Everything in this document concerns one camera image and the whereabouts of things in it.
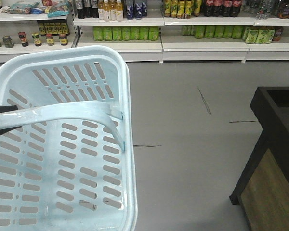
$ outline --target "snack package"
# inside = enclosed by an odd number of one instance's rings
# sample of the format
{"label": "snack package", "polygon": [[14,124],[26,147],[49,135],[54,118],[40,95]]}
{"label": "snack package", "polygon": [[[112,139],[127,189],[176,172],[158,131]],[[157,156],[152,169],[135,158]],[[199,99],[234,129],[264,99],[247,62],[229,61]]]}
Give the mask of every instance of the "snack package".
{"label": "snack package", "polygon": [[32,8],[36,8],[39,5],[39,2],[18,2],[13,4],[7,12],[9,14],[29,14]]}
{"label": "snack package", "polygon": [[53,5],[49,9],[49,13],[47,17],[53,18],[53,17],[63,16],[63,15],[68,15],[69,7],[70,7],[70,4],[68,3],[68,1],[63,1],[61,3]]}

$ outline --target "white shelf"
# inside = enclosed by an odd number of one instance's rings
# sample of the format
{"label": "white shelf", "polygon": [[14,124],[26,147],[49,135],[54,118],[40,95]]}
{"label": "white shelf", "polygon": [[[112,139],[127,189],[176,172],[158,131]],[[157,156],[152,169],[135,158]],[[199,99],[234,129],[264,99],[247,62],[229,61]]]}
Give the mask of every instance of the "white shelf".
{"label": "white shelf", "polygon": [[164,52],[193,51],[243,51],[249,50],[246,43],[235,38],[195,38],[194,36],[162,36]]}
{"label": "white shelf", "polygon": [[163,26],[164,19],[160,10],[148,10],[148,16],[142,19],[123,19],[122,22],[100,20],[98,18],[75,18],[74,26]]}
{"label": "white shelf", "polygon": [[173,25],[251,25],[251,26],[289,26],[289,19],[272,16],[266,20],[257,20],[255,15],[241,11],[238,17],[199,17],[190,19],[164,18],[166,26]]}
{"label": "white shelf", "polygon": [[160,39],[156,41],[94,41],[93,36],[80,37],[77,47],[103,45],[119,52],[126,62],[133,61],[161,61],[162,45]]}
{"label": "white shelf", "polygon": [[66,19],[66,16],[59,16],[54,18],[48,18],[46,13],[42,14],[8,14],[0,13],[0,22],[9,21],[36,21],[36,20],[54,20],[54,19]]}

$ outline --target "basket slot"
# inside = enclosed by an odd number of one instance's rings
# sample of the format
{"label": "basket slot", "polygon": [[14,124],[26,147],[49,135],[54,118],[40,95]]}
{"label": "basket slot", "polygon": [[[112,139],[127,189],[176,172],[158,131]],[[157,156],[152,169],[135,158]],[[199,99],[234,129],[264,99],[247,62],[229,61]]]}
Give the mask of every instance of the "basket slot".
{"label": "basket slot", "polygon": [[73,212],[73,207],[69,206],[69,205],[66,205],[66,204],[63,204],[61,202],[57,202],[56,203],[56,207],[67,212],[67,213],[72,213]]}
{"label": "basket slot", "polygon": [[96,199],[96,198],[97,198],[97,194],[96,194],[96,193],[91,192],[91,191],[86,190],[86,189],[80,189],[80,190],[79,190],[79,193],[80,193],[81,195],[87,196],[87,197],[89,197],[89,198],[91,198],[91,199]]}
{"label": "basket slot", "polygon": [[62,199],[67,200],[67,201],[73,201],[74,200],[74,196],[73,195],[65,193],[63,191],[57,191],[56,195],[61,197]]}
{"label": "basket slot", "polygon": [[90,202],[88,202],[88,201],[80,200],[80,201],[79,201],[79,205],[80,205],[80,206],[83,206],[83,207],[85,207],[85,208],[88,208],[89,210],[92,210],[92,211],[97,210],[97,205],[92,204],[92,203],[90,203]]}
{"label": "basket slot", "polygon": [[122,207],[122,203],[121,203],[121,202],[114,201],[114,200],[112,200],[112,199],[110,199],[110,198],[107,198],[107,197],[105,197],[105,198],[103,199],[103,202],[104,202],[106,205],[110,205],[110,206],[112,206],[112,207],[114,207],[114,208],[117,208],[117,209],[121,209],[121,207]]}
{"label": "basket slot", "polygon": [[97,152],[88,148],[82,148],[81,152],[90,156],[97,156]]}

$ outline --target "plastic bottle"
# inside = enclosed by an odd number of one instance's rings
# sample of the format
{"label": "plastic bottle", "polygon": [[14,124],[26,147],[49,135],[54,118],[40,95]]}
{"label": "plastic bottle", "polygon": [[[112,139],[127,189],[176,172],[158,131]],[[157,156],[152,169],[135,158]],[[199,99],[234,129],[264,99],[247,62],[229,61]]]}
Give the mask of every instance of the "plastic bottle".
{"label": "plastic bottle", "polygon": [[103,4],[103,0],[98,0],[98,18],[100,20],[104,19],[104,4]]}
{"label": "plastic bottle", "polygon": [[185,1],[184,0],[179,0],[178,13],[177,13],[177,18],[178,19],[183,19],[184,18],[184,10],[185,10]]}
{"label": "plastic bottle", "polygon": [[220,15],[222,4],[223,0],[214,0],[214,10],[213,10],[214,17],[218,17]]}
{"label": "plastic bottle", "polygon": [[176,18],[178,13],[178,0],[171,0],[171,18]]}
{"label": "plastic bottle", "polygon": [[231,17],[237,17],[240,13],[240,9],[241,9],[241,5],[242,5],[242,1],[241,0],[234,0],[232,2],[232,9],[230,12],[230,16]]}
{"label": "plastic bottle", "polygon": [[116,3],[115,0],[110,0],[110,19],[116,20]]}
{"label": "plastic bottle", "polygon": [[111,18],[111,12],[110,12],[110,5],[108,4],[108,0],[104,0],[104,21],[109,22]]}
{"label": "plastic bottle", "polygon": [[223,2],[223,17],[230,16],[231,6],[232,6],[232,0],[225,0]]}
{"label": "plastic bottle", "polygon": [[92,16],[93,18],[98,18],[98,6],[97,0],[91,0]]}
{"label": "plastic bottle", "polygon": [[192,0],[186,0],[184,18],[190,19],[192,15]]}
{"label": "plastic bottle", "polygon": [[85,18],[85,11],[83,9],[82,0],[75,0],[75,5],[77,9],[77,17],[78,19]]}
{"label": "plastic bottle", "polygon": [[200,15],[202,0],[195,0],[194,16],[198,17]]}
{"label": "plastic bottle", "polygon": [[123,21],[123,6],[121,0],[117,0],[116,4],[116,20],[121,22]]}
{"label": "plastic bottle", "polygon": [[133,2],[133,0],[126,0],[126,18],[129,20],[134,18],[134,2]]}
{"label": "plastic bottle", "polygon": [[141,19],[143,16],[143,1],[135,0],[135,18]]}
{"label": "plastic bottle", "polygon": [[142,12],[142,16],[143,17],[147,17],[148,16],[148,0],[142,0],[143,2],[143,12]]}

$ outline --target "dark bottle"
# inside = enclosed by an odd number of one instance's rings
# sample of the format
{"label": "dark bottle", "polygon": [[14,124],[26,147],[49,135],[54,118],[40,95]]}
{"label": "dark bottle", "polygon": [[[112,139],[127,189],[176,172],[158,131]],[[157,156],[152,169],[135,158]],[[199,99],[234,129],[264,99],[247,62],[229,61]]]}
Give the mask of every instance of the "dark bottle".
{"label": "dark bottle", "polygon": [[206,0],[206,9],[204,11],[204,16],[212,16],[213,14],[213,5],[214,5],[214,0]]}
{"label": "dark bottle", "polygon": [[242,5],[241,0],[234,0],[232,2],[232,8],[231,8],[231,12],[230,12],[231,17],[237,17],[239,15],[241,5]]}
{"label": "dark bottle", "polygon": [[232,6],[232,0],[225,0],[223,2],[223,17],[229,17]]}
{"label": "dark bottle", "polygon": [[93,18],[98,18],[97,0],[91,0],[91,6],[92,6],[92,16],[93,16]]}
{"label": "dark bottle", "polygon": [[82,0],[75,0],[78,19],[85,18],[85,10],[83,9]]}
{"label": "dark bottle", "polygon": [[222,4],[223,4],[223,0],[214,0],[214,10],[213,10],[214,17],[217,17],[220,15]]}
{"label": "dark bottle", "polygon": [[84,0],[83,6],[84,6],[84,11],[85,11],[85,17],[91,18],[92,17],[91,1],[90,0]]}

